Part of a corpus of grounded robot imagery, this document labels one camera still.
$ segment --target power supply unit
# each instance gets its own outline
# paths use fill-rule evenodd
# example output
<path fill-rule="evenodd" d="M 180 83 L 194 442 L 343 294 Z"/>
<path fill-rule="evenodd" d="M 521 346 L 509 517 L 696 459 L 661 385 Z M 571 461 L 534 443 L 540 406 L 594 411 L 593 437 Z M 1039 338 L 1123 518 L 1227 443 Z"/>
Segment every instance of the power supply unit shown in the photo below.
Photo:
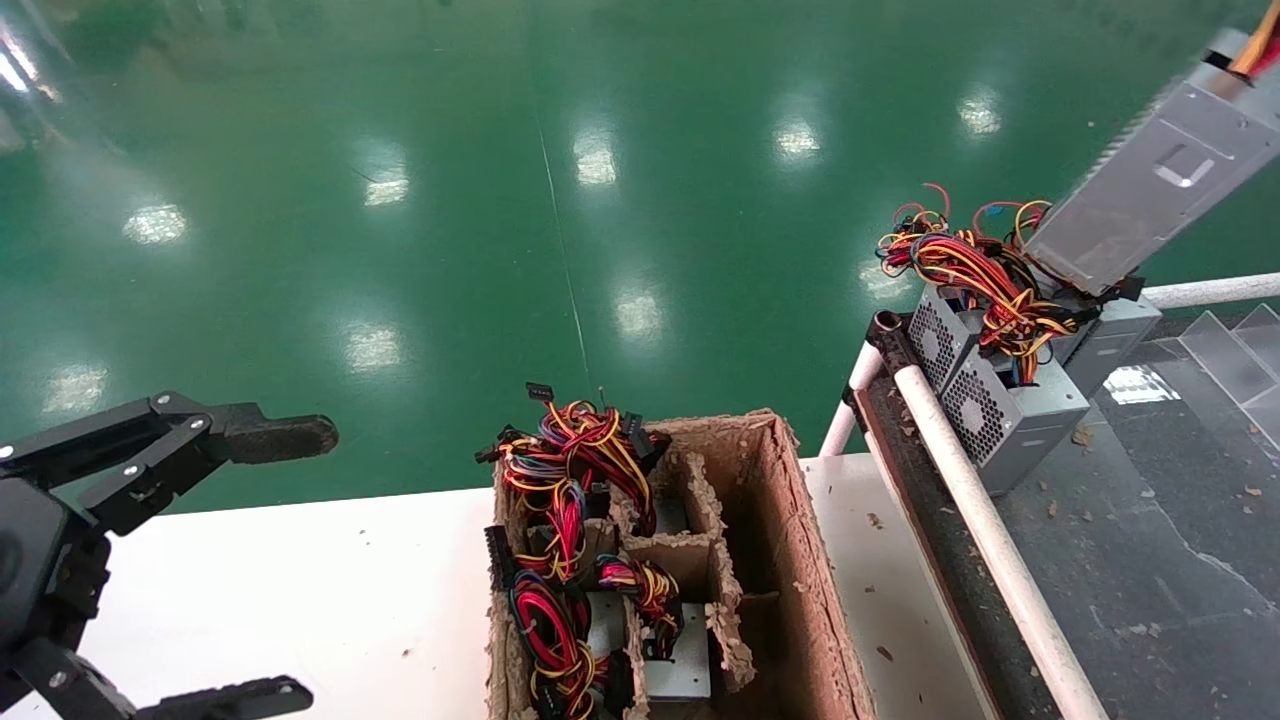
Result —
<path fill-rule="evenodd" d="M 1101 296 L 1280 154 L 1280 70 L 1226 70 L 1247 40 L 1221 31 L 1050 210 L 1027 254 Z"/>
<path fill-rule="evenodd" d="M 942 392 L 982 332 L 982 310 L 954 310 L 940 287 L 924 286 L 906 328 L 924 377 Z"/>
<path fill-rule="evenodd" d="M 940 401 L 987 492 L 1011 491 L 1075 428 L 1089 401 L 1056 360 L 1036 372 L 1036 384 L 1007 388 L 974 347 Z"/>
<path fill-rule="evenodd" d="M 1085 398 L 1093 397 L 1102 383 L 1151 328 L 1160 322 L 1161 313 L 1151 302 L 1138 299 L 1112 300 L 1102 306 L 1102 314 L 1076 333 L 1083 336 L 1075 350 L 1066 356 L 1062 368 Z"/>

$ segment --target computer power supply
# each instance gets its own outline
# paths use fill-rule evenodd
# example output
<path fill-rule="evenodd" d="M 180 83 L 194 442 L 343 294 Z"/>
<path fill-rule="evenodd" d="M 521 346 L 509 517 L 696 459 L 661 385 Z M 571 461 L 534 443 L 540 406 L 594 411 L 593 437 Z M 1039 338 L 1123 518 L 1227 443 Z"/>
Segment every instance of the computer power supply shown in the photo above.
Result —
<path fill-rule="evenodd" d="M 946 300 L 947 291 L 925 284 L 908 325 L 920 369 L 934 392 L 946 389 L 956 369 L 978 342 L 982 332 L 982 310 L 955 310 Z"/>
<path fill-rule="evenodd" d="M 1221 31 L 1048 211 L 1027 254 L 1102 296 L 1280 154 L 1280 69 L 1226 70 L 1247 40 Z"/>
<path fill-rule="evenodd" d="M 938 400 L 993 496 L 1012 489 L 1089 410 L 1056 360 L 1039 366 L 1034 386 L 1007 388 L 977 347 Z"/>

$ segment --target cardboard scrap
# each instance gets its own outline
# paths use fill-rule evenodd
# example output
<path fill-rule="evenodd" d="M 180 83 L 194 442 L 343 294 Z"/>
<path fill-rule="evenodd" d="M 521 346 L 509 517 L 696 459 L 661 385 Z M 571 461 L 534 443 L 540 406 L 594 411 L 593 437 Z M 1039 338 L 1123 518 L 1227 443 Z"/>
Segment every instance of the cardboard scrap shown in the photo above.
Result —
<path fill-rule="evenodd" d="M 1093 447 L 1093 430 L 1085 425 L 1076 425 L 1075 429 L 1071 430 L 1071 442 L 1079 445 L 1085 450 L 1085 452 L 1088 452 Z"/>

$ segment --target cardboard divider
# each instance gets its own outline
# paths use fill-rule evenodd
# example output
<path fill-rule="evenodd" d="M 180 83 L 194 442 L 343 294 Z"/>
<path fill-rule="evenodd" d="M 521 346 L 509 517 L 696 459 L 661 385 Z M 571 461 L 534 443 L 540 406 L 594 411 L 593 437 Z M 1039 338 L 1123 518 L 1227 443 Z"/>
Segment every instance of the cardboard divider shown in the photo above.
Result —
<path fill-rule="evenodd" d="M 712 673 L 710 702 L 652 703 L 643 628 L 634 605 L 625 603 L 635 702 L 620 720 L 663 720 L 672 712 L 700 720 L 874 719 L 791 428 L 760 410 L 671 420 L 652 429 L 672 436 L 671 450 L 650 475 L 652 487 L 682 500 L 690 530 L 636 537 L 635 509 L 614 488 L 609 520 L 588 521 L 588 547 L 612 547 L 625 559 L 650 560 L 671 573 L 685 602 L 703 603 L 712 664 L 721 673 Z M 512 512 L 513 495 L 499 475 L 494 482 L 498 521 L 509 536 L 524 538 L 524 523 Z M 494 598 L 489 717 L 535 720 L 529 661 L 506 597 Z"/>
<path fill-rule="evenodd" d="M 649 487 L 655 502 L 673 500 L 684 507 L 689 528 L 676 533 L 658 534 L 719 534 L 721 503 L 716 491 L 707 483 L 705 459 L 696 452 L 668 450 L 658 466 L 649 474 Z M 635 505 L 620 491 L 612 491 L 611 516 L 623 534 L 634 534 L 637 512 Z"/>

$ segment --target cable connector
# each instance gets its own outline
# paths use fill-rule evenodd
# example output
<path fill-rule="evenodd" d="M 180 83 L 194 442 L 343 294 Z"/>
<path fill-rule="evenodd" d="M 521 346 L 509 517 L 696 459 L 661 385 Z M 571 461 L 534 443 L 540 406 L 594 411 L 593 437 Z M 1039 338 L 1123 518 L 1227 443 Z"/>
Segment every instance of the cable connector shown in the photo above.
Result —
<path fill-rule="evenodd" d="M 662 456 L 667 454 L 667 448 L 671 447 L 671 436 L 654 430 L 649 441 L 653 443 L 653 452 L 640 457 L 640 461 L 637 462 L 640 471 L 644 473 L 645 477 L 649 477 L 649 473 L 658 466 L 658 461 L 662 460 Z"/>
<path fill-rule="evenodd" d="M 552 683 L 538 687 L 534 705 L 538 707 L 538 717 L 541 720 L 564 720 L 564 698 Z"/>
<path fill-rule="evenodd" d="M 484 465 L 485 462 L 497 462 L 499 457 L 502 457 L 502 454 L 498 452 L 498 446 L 490 445 L 489 447 L 484 447 L 476 451 L 476 465 Z"/>
<path fill-rule="evenodd" d="M 631 447 L 636 451 L 636 457 L 644 457 L 653 452 L 653 442 L 649 441 L 649 433 L 644 429 L 644 418 L 636 415 L 635 413 L 627 413 L 622 416 L 622 434 L 631 441 Z"/>
<path fill-rule="evenodd" d="M 522 433 L 517 430 L 513 425 L 508 424 L 506 428 L 502 429 L 500 433 L 498 433 L 498 442 L 502 445 L 508 445 L 526 436 L 527 433 Z"/>
<path fill-rule="evenodd" d="M 485 528 L 484 542 L 489 547 L 489 584 L 494 592 L 509 591 L 516 585 L 516 556 L 507 541 L 507 528 Z"/>
<path fill-rule="evenodd" d="M 544 386 L 541 383 L 525 383 L 525 389 L 529 391 L 529 398 L 536 400 L 539 402 L 550 402 L 556 400 L 556 392 L 552 386 Z"/>

